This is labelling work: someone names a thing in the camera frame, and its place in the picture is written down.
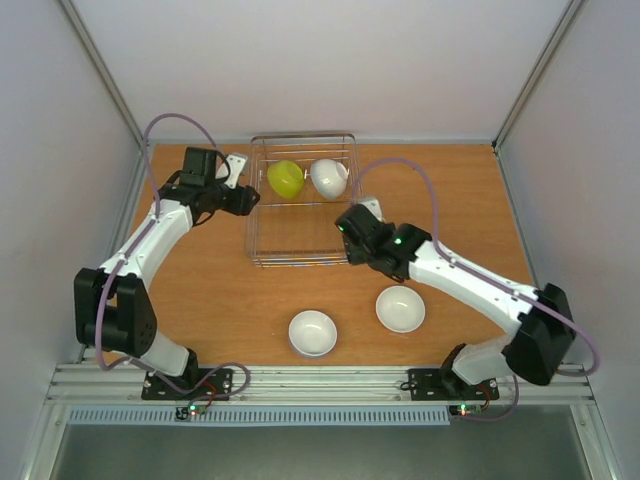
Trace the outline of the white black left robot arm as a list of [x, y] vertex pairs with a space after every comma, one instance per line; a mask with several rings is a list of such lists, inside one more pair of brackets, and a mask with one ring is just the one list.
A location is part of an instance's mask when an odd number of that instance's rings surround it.
[[200, 371], [189, 350], [159, 330], [148, 290], [176, 243], [216, 212], [248, 215], [260, 196], [242, 186], [248, 163], [239, 153], [189, 147], [183, 165], [158, 190], [143, 223], [127, 242], [96, 269], [74, 279], [77, 340], [100, 351], [115, 351], [165, 374], [179, 398], [195, 395]]

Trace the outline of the green white bowl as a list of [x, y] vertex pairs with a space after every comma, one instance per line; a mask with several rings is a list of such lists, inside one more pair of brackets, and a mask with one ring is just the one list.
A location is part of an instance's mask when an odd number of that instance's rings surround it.
[[276, 194], [288, 200], [295, 198], [305, 184], [302, 169], [290, 160], [271, 164], [267, 169], [267, 180]]

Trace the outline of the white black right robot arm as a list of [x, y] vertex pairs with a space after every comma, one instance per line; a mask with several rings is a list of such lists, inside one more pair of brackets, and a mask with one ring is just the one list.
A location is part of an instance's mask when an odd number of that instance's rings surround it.
[[440, 367], [441, 383], [452, 397], [475, 385], [512, 376], [548, 385], [576, 334], [565, 292], [511, 282], [446, 250], [414, 225], [395, 226], [363, 204], [350, 206], [335, 225], [350, 264], [366, 264], [388, 278], [433, 287], [483, 314], [501, 328], [500, 337], [456, 346]]

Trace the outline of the white ceramic bowl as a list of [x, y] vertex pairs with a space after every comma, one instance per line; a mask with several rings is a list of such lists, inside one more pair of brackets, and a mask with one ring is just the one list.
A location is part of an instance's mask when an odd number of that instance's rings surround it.
[[346, 190], [349, 171], [338, 161], [320, 159], [311, 165], [310, 175], [320, 195], [328, 200], [336, 200]]

